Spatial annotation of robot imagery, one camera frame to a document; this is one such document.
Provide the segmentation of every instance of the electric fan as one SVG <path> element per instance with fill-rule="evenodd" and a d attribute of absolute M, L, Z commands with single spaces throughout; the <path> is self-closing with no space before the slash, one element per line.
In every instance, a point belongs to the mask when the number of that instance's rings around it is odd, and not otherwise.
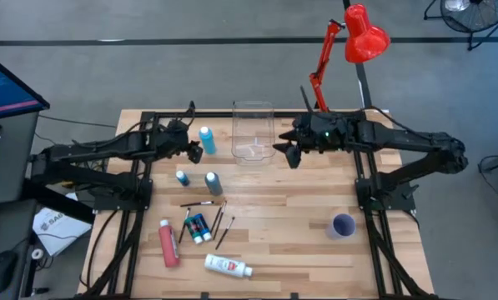
<path fill-rule="evenodd" d="M 498 0 L 440 0 L 441 16 L 428 16 L 427 12 L 437 0 L 432 0 L 424 13 L 424 20 L 442 19 L 451 29 L 469 33 L 468 48 L 471 51 L 479 47 L 498 29 Z M 486 29 L 490 32 L 477 44 L 473 45 L 473 33 Z"/>

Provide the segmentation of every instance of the gray bottle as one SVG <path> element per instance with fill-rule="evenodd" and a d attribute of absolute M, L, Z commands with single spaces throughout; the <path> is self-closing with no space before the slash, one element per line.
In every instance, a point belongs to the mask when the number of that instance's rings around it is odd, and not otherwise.
<path fill-rule="evenodd" d="M 209 192 L 214 196 L 219 196 L 223 193 L 223 187 L 221 187 L 221 182 L 219 181 L 219 176 L 214 172 L 209 172 L 206 174 L 204 179 L 206 185 L 208 186 Z"/>

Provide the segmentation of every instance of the clear plastic container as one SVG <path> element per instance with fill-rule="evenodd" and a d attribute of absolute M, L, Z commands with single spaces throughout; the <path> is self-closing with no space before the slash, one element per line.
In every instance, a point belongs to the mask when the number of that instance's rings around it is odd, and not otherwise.
<path fill-rule="evenodd" d="M 269 163 L 274 156 L 274 110 L 269 102 L 234 102 L 232 155 L 239 165 Z"/>

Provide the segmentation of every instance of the blue bottle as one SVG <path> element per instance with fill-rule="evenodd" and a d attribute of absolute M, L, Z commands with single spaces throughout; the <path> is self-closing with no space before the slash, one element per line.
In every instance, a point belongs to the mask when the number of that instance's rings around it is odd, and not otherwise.
<path fill-rule="evenodd" d="M 182 183 L 183 186 L 187 187 L 189 185 L 189 178 L 188 175 L 184 173 L 184 171 L 177 171 L 176 172 L 176 179 Z"/>
<path fill-rule="evenodd" d="M 212 239 L 212 234 L 209 233 L 208 224 L 206 223 L 206 220 L 204 220 L 204 216 L 202 215 L 202 213 L 197 213 L 193 217 L 193 219 L 195 220 L 197 225 L 199 225 L 200 235 L 204 238 L 204 241 L 207 242 Z"/>
<path fill-rule="evenodd" d="M 218 196 L 223 193 L 223 187 L 221 187 L 221 182 L 219 181 L 219 176 L 214 172 L 209 172 L 206 174 L 206 178 L 204 179 L 206 185 L 208 186 L 209 192 Z"/>
<path fill-rule="evenodd" d="M 204 151 L 207 154 L 214 154 L 216 148 L 215 148 L 214 135 L 212 134 L 212 130 L 205 126 L 200 128 L 199 137 L 200 140 L 202 141 L 202 146 L 204 148 Z"/>

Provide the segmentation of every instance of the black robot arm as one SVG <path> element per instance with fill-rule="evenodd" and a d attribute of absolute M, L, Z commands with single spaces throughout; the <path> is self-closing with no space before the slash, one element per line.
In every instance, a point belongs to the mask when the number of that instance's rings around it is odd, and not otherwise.
<path fill-rule="evenodd" d="M 191 102 L 185 114 L 194 116 L 194 109 L 194 104 Z M 155 114 L 151 120 L 138 122 L 126 132 L 106 141 L 86 143 L 73 141 L 73 144 L 69 145 L 47 147 L 30 159 L 31 180 L 42 185 L 69 181 L 100 188 L 102 192 L 95 195 L 97 209 L 135 210 L 145 207 L 148 205 L 147 201 L 141 201 L 145 204 L 139 207 L 134 204 L 139 203 L 139 199 L 148 198 L 152 183 L 140 181 L 136 172 L 110 174 L 81 166 L 86 162 L 106 158 L 156 161 L 180 153 L 187 153 L 189 161 L 199 163 L 203 149 L 199 146 L 199 142 L 189 141 L 190 124 L 174 118 L 164 126 L 159 122 L 159 115 Z"/>
<path fill-rule="evenodd" d="M 458 173 L 467 166 L 464 144 L 445 132 L 416 132 L 387 128 L 365 119 L 364 110 L 357 112 L 307 112 L 293 121 L 293 130 L 279 137 L 287 140 L 274 148 L 284 153 L 291 168 L 300 164 L 302 153 L 317 151 L 357 151 L 373 153 L 383 148 L 426 153 L 425 157 L 393 172 L 377 172 L 370 179 L 356 183 L 358 193 L 379 201 L 376 208 L 415 209 L 406 202 L 417 186 L 410 181 L 431 173 Z"/>

